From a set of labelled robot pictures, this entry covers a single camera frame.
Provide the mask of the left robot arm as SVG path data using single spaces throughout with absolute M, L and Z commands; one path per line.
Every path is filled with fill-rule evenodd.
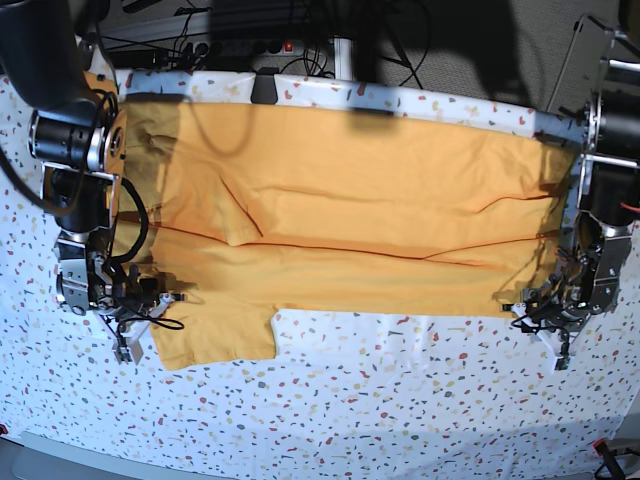
M 579 117 L 579 175 L 565 207 L 574 214 L 554 272 L 504 308 L 513 328 L 541 342 L 553 371 L 568 369 L 571 345 L 588 321 L 610 311 L 639 219 L 639 4 L 622 1 L 614 26 L 589 16 L 605 35 L 596 83 Z

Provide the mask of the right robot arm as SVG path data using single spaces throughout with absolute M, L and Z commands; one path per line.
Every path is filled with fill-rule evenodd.
M 42 164 L 39 190 L 8 160 L 2 170 L 32 204 L 51 214 L 59 273 L 56 300 L 73 314 L 94 314 L 121 363 L 138 362 L 150 325 L 179 330 L 168 319 L 178 296 L 161 290 L 134 265 L 149 218 L 123 175 L 127 115 L 114 76 L 91 86 L 92 68 L 109 67 L 91 1 L 5 1 L 1 5 L 1 67 L 32 108 L 30 155 Z

